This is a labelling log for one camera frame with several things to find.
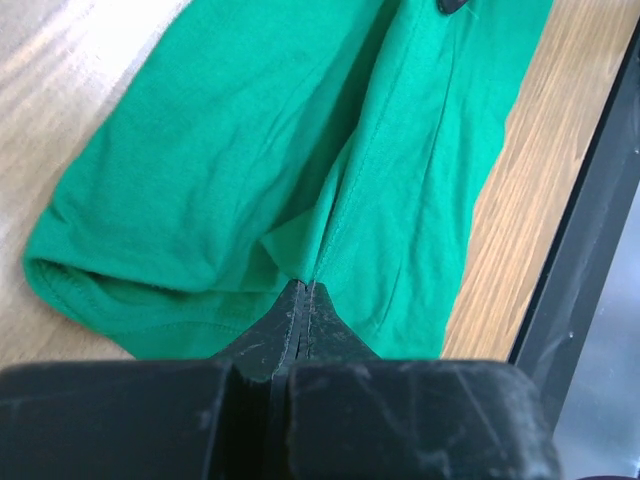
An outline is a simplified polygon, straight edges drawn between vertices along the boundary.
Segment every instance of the black edge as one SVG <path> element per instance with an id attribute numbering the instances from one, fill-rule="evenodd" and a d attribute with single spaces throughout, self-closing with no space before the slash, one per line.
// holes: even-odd
<path id="1" fill-rule="evenodd" d="M 639 50 L 640 23 L 509 357 L 539 388 L 552 428 L 640 180 Z"/>

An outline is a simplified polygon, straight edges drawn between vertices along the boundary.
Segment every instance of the green fabric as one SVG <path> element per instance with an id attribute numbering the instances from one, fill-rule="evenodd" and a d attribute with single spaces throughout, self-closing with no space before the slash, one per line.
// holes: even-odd
<path id="1" fill-rule="evenodd" d="M 28 282 L 139 358 L 215 353 L 290 278 L 383 357 L 438 356 L 551 1 L 194 0 L 61 179 Z"/>

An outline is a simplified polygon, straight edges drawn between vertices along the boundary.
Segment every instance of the green t-shirt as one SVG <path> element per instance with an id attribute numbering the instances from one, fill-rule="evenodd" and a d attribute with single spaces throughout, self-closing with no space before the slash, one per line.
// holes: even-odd
<path id="1" fill-rule="evenodd" d="M 194 0 L 61 179 L 30 285 L 186 358 L 316 280 L 379 355 L 438 356 L 551 3 Z"/>

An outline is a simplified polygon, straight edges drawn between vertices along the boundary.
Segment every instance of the wooden table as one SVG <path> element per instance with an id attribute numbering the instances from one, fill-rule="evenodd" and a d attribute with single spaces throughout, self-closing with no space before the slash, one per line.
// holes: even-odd
<path id="1" fill-rule="evenodd" d="M 187 3 L 0 0 L 0 366 L 126 356 L 37 300 L 19 259 L 60 174 Z M 476 208 L 446 356 L 508 354 L 639 15 L 640 0 L 556 0 Z"/>

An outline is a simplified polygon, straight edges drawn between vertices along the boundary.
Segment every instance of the wooden surface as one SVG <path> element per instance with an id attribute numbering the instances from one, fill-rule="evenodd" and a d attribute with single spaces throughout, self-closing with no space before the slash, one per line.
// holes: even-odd
<path id="1" fill-rule="evenodd" d="M 126 356 L 39 302 L 20 267 L 65 166 L 188 0 L 0 0 L 0 366 Z M 556 0 L 477 206 L 446 355 L 504 358 L 640 14 Z"/>

